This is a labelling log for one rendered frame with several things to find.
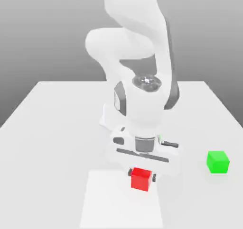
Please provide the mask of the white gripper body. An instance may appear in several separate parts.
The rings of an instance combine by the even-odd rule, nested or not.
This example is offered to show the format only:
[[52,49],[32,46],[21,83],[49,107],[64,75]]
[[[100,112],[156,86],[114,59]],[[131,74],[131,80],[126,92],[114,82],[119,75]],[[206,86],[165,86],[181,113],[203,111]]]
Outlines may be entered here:
[[107,159],[120,164],[124,169],[136,167],[157,175],[176,176],[181,165],[179,152],[160,152],[155,149],[152,153],[140,153],[122,146],[108,147]]

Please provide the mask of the small red cube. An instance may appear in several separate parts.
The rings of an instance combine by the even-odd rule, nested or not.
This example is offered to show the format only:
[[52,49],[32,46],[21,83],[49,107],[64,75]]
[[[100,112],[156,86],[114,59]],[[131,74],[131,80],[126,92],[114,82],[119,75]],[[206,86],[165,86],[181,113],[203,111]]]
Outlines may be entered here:
[[152,171],[133,168],[131,172],[131,188],[148,192],[152,181]]

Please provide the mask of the small green cube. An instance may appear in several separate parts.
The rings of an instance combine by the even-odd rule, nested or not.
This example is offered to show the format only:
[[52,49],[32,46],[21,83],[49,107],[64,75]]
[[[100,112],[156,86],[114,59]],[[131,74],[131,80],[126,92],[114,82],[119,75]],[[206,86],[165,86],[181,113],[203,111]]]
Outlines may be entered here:
[[226,174],[230,160],[224,151],[208,151],[207,167],[212,174]]

